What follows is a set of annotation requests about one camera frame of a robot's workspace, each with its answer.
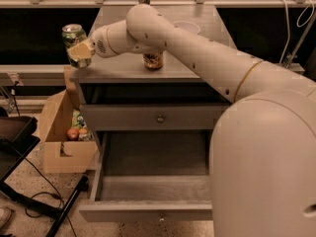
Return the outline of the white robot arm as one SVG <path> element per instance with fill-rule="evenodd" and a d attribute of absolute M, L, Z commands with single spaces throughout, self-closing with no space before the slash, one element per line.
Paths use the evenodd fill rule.
<path fill-rule="evenodd" d="M 316 85 L 175 27 L 155 8 L 70 47 L 71 58 L 166 50 L 230 102 L 212 134 L 215 237 L 316 237 Z"/>

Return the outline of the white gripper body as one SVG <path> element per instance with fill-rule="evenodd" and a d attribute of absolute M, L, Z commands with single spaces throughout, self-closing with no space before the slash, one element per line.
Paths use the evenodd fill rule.
<path fill-rule="evenodd" d="M 100 27 L 90 34 L 95 53 L 103 58 L 109 58 L 114 55 L 108 41 L 108 27 Z"/>

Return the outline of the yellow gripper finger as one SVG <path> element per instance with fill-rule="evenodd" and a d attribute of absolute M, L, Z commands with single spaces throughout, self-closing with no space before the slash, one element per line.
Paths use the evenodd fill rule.
<path fill-rule="evenodd" d="M 88 59 L 95 54 L 95 49 L 91 40 L 85 39 L 68 48 L 67 53 L 72 59 Z"/>

